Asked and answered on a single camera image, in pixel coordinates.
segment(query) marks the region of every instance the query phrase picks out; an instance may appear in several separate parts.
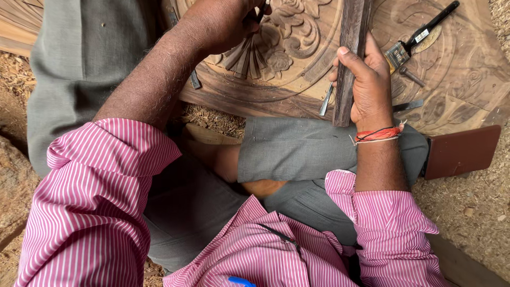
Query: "carved rose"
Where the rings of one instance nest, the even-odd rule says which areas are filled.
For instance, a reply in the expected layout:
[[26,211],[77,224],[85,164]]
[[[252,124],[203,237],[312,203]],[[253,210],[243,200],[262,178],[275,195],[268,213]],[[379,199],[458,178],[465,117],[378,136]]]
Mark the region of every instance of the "carved rose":
[[274,72],[279,72],[282,70],[288,70],[290,65],[292,65],[293,61],[292,59],[285,54],[285,52],[282,51],[276,51],[274,52],[269,58],[267,59],[267,64],[273,70]]

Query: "paintbrush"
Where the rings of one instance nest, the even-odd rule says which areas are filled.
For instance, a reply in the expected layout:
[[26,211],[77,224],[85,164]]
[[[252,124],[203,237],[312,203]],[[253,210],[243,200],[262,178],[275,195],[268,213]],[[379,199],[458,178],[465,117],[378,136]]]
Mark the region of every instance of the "paintbrush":
[[[425,43],[429,34],[432,38],[437,39],[439,36],[438,33],[441,30],[434,29],[441,21],[443,21],[450,13],[455,10],[460,5],[459,1],[453,1],[450,5],[448,5],[441,13],[439,13],[434,19],[432,19],[429,23],[422,26],[414,34],[409,38],[407,42],[398,41],[391,48],[386,51],[384,54],[386,60],[390,64],[390,73],[393,74],[395,70],[398,70],[400,66],[402,66],[407,60],[411,58],[411,56],[415,53],[418,53],[426,48],[428,48],[434,41],[429,41],[429,43]],[[423,43],[427,45],[421,45],[421,49],[414,50],[413,47]]]

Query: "pink striped shirt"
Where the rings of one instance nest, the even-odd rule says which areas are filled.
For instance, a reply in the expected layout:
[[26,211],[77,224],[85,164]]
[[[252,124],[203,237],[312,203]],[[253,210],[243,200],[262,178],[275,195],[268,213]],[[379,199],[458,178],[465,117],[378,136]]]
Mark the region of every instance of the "pink striped shirt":
[[[48,149],[52,172],[34,194],[15,286],[142,286],[150,237],[142,218],[152,176],[180,156],[156,128],[111,118]],[[342,246],[250,197],[200,255],[164,286],[355,286],[344,257],[357,252],[366,286],[448,286],[424,233],[438,233],[410,193],[354,193],[355,175],[331,171],[326,191],[351,218],[362,250]],[[258,225],[293,238],[283,241]]]

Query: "man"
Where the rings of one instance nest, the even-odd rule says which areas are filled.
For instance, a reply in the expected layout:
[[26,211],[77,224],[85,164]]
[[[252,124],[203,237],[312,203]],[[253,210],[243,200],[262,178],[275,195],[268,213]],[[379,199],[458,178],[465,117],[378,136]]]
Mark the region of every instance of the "man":
[[[161,132],[190,71],[256,32],[260,4],[197,0],[105,101],[152,45],[155,3],[46,1],[28,115],[30,158],[47,175],[16,286],[141,286],[147,255],[171,272],[165,286],[447,286],[424,236],[437,227],[406,181],[423,137],[406,126],[357,154],[348,137],[393,126],[370,33],[364,62],[340,47],[334,63],[356,76],[349,128],[251,118],[240,146],[185,144],[217,175]],[[288,182],[260,201],[226,183],[259,179]]]

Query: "gray trousers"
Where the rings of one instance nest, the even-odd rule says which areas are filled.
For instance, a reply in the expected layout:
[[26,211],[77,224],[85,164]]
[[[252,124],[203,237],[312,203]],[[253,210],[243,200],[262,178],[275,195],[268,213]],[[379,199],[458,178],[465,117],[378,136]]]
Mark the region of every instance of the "gray trousers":
[[[156,40],[156,1],[46,0],[31,66],[38,80],[28,104],[29,156],[41,176],[49,172],[46,149],[55,138],[92,120],[111,91]],[[239,182],[289,180],[261,200],[319,231],[354,245],[353,223],[324,190],[328,171],[356,171],[355,127],[300,118],[249,118],[239,155]],[[399,139],[412,184],[427,143],[406,126]],[[144,216],[149,256],[175,271],[188,264],[234,215],[246,196],[235,192],[191,155],[154,176]]]

